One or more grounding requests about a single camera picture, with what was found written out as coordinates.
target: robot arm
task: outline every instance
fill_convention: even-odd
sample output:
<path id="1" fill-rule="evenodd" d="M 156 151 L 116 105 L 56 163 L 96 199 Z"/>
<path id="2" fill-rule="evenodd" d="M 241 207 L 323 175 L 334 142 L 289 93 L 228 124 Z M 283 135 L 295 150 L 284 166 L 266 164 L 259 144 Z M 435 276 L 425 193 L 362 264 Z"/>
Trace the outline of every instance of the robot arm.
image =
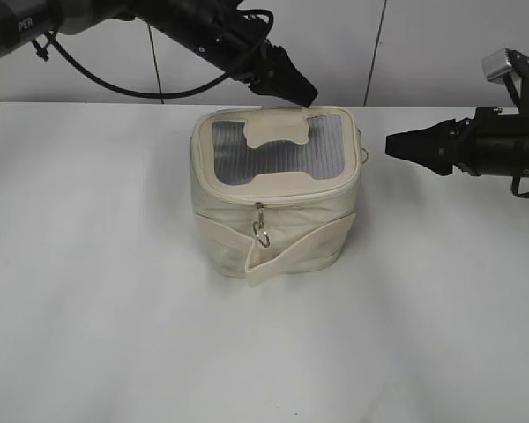
<path id="1" fill-rule="evenodd" d="M 473 119 L 451 119 L 426 130 L 390 135 L 386 153 L 441 176 L 452 174 L 453 167 L 471 176 L 508 176 L 513 195 L 529 198 L 529 192 L 519 191 L 521 179 L 529 178 L 529 57 L 503 49 L 482 65 L 488 81 L 506 85 L 518 114 L 477 108 Z M 514 78 L 521 80 L 519 92 Z"/>
<path id="2" fill-rule="evenodd" d="M 106 19 L 144 20 L 225 73 L 197 90 L 164 94 L 173 99 L 200 93 L 226 78 L 301 106 L 317 97 L 316 88 L 294 67 L 282 47 L 267 39 L 268 11 L 239 11 L 242 0 L 0 0 L 0 57 L 46 35 L 64 58 L 93 81 L 126 95 L 158 94 L 119 89 L 87 72 L 51 33 L 77 34 Z M 257 15 L 266 15 L 268 22 Z"/>

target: metal zipper pull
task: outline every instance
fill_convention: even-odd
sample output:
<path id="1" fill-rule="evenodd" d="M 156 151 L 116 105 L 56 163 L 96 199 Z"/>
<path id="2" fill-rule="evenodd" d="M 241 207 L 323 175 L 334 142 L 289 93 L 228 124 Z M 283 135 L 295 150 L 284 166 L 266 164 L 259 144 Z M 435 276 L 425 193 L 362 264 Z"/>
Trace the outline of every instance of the metal zipper pull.
<path id="1" fill-rule="evenodd" d="M 271 239 L 265 231 L 265 206 L 262 203 L 255 203 L 258 211 L 258 222 L 253 223 L 253 234 L 263 247 L 268 249 L 271 246 Z"/>

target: white table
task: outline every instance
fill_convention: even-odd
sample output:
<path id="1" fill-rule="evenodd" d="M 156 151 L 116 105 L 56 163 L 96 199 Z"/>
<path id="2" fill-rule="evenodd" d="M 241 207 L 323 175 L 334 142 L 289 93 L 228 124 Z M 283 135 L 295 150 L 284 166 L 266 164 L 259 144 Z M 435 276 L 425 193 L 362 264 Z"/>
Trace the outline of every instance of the white table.
<path id="1" fill-rule="evenodd" d="M 353 109 L 344 254 L 258 289 L 192 218 L 215 109 L 0 106 L 0 422 L 529 422 L 529 201 L 384 156 L 473 109 Z"/>

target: black cable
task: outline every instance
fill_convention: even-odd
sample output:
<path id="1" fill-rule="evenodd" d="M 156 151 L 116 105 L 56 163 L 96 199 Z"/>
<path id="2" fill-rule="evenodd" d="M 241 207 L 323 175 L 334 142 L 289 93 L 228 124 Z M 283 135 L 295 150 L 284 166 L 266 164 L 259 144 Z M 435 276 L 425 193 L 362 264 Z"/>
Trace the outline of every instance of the black cable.
<path id="1" fill-rule="evenodd" d="M 160 72 L 159 72 L 159 61 L 157 60 L 157 52 L 155 51 L 155 43 L 153 40 L 153 30 L 150 25 L 147 24 L 147 31 L 149 32 L 149 42 L 151 43 L 151 54 L 153 56 L 153 66 L 155 68 L 155 75 L 157 76 L 157 88 L 159 88 L 159 94 L 162 95 L 162 84 L 160 83 Z M 160 104 L 165 104 L 165 99 L 160 99 Z"/>
<path id="2" fill-rule="evenodd" d="M 274 15 L 270 11 L 266 11 L 263 9 L 251 9 L 247 11 L 240 11 L 242 15 L 249 16 L 249 15 L 255 15 L 255 16 L 266 16 L 268 18 L 268 22 L 266 23 L 266 29 L 264 31 L 264 34 L 259 38 L 258 42 L 255 43 L 255 45 L 246 53 L 240 55 L 240 57 L 234 62 L 234 64 L 231 66 L 231 68 L 223 73 L 221 76 L 217 77 L 213 81 L 208 82 L 205 85 L 202 85 L 198 88 L 194 88 L 192 90 L 188 91 L 182 91 L 179 93 L 142 93 L 139 91 L 132 91 L 127 90 L 125 88 L 112 85 L 107 81 L 104 81 L 103 79 L 98 78 L 96 75 L 94 75 L 91 71 L 89 71 L 87 68 L 82 66 L 74 57 L 72 57 L 67 50 L 59 44 L 59 42 L 56 40 L 55 36 L 52 33 L 45 33 L 45 36 L 47 37 L 48 41 L 51 43 L 51 46 L 53 46 L 59 54 L 67 61 L 69 62 L 77 71 L 82 73 L 85 77 L 92 80 L 98 85 L 103 86 L 104 88 L 113 91 L 115 93 L 120 93 L 122 95 L 128 95 L 130 97 L 136 97 L 140 99 L 151 99 L 151 100 L 173 100 L 173 99 L 182 99 L 184 97 L 191 97 L 193 95 L 198 95 L 200 93 L 203 93 L 205 91 L 208 91 L 212 88 L 214 88 L 216 85 L 221 84 L 226 79 L 230 78 L 235 74 L 235 72 L 241 68 L 250 58 L 258 51 L 258 49 L 263 45 L 263 43 L 266 42 L 269 33 L 271 33 L 272 26 L 274 25 Z"/>
<path id="3" fill-rule="evenodd" d="M 506 75 L 505 77 L 503 77 L 503 83 L 508 89 L 508 93 L 510 94 L 510 98 L 511 101 L 513 101 L 513 104 L 515 104 L 518 109 L 521 108 L 521 99 L 519 98 L 518 89 L 515 87 L 511 75 Z"/>

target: bag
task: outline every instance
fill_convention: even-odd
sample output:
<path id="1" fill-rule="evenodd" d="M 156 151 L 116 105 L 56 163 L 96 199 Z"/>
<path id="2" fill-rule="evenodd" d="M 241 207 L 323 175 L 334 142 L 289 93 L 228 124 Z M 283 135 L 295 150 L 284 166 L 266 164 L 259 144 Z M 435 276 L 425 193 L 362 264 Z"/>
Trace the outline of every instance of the bag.
<path id="1" fill-rule="evenodd" d="M 190 145 L 192 203 L 217 268 L 251 286 L 333 264 L 354 222 L 360 133 L 342 108 L 218 112 Z"/>

